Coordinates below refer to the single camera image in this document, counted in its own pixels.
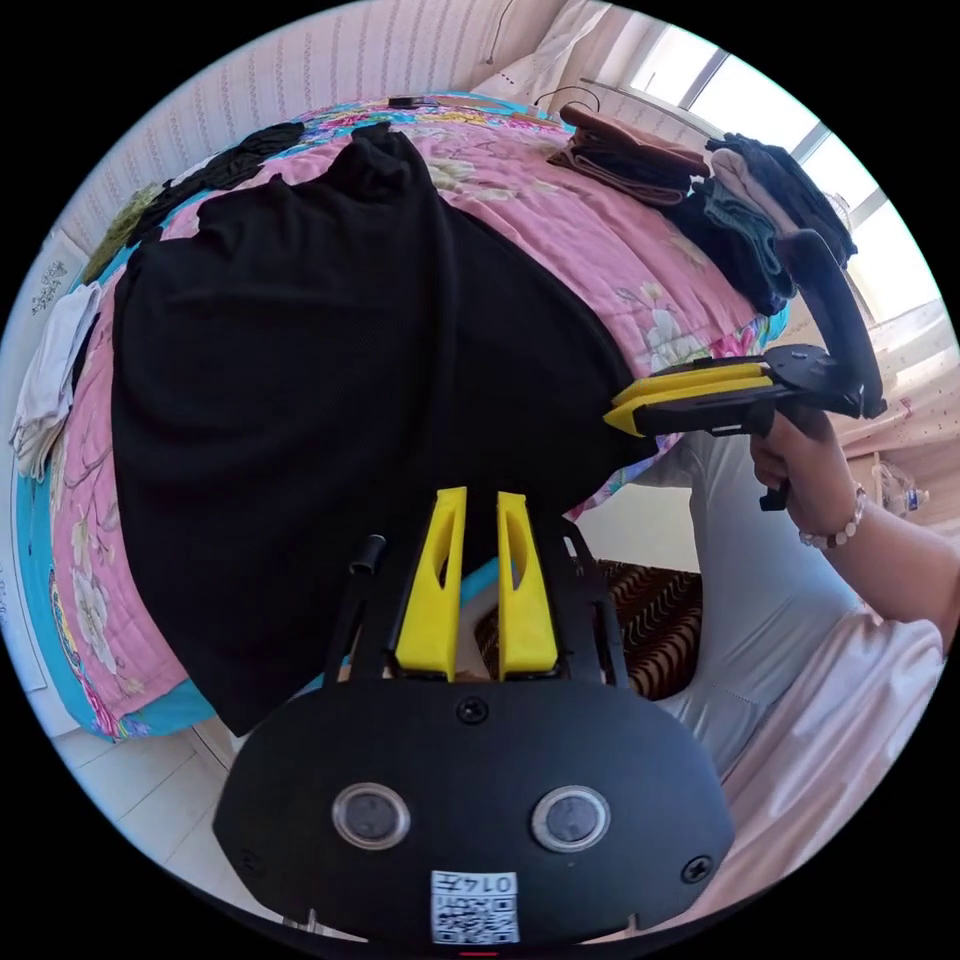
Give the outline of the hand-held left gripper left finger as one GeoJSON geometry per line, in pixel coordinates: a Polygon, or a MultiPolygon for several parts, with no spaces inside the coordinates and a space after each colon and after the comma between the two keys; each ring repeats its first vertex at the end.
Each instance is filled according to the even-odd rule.
{"type": "Polygon", "coordinates": [[[466,507],[465,487],[436,494],[395,648],[407,674],[455,676],[466,507]]]}

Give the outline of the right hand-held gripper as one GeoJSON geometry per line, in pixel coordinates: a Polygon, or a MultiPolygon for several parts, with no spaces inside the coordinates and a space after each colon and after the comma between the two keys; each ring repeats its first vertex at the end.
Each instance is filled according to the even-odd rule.
{"type": "Polygon", "coordinates": [[[799,424],[801,408],[854,420],[875,420],[887,410],[878,371],[864,372],[808,345],[671,367],[636,380],[613,402],[621,404],[604,422],[641,437],[646,456],[673,434],[764,437],[777,413],[799,424]]]}

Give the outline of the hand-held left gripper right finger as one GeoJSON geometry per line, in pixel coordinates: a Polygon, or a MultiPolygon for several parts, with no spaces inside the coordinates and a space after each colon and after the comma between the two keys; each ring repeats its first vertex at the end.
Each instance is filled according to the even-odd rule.
{"type": "Polygon", "coordinates": [[[497,495],[497,543],[498,678],[549,674],[558,661],[558,646],[523,495],[497,495]]]}

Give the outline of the person's right hand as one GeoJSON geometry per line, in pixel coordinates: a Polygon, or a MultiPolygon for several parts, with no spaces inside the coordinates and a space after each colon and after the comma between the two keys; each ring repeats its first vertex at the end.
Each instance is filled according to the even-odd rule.
{"type": "Polygon", "coordinates": [[[749,440],[757,480],[787,487],[786,511],[798,531],[815,543],[835,543],[858,509],[858,484],[827,415],[801,408],[800,423],[774,415],[767,435],[749,440]]]}

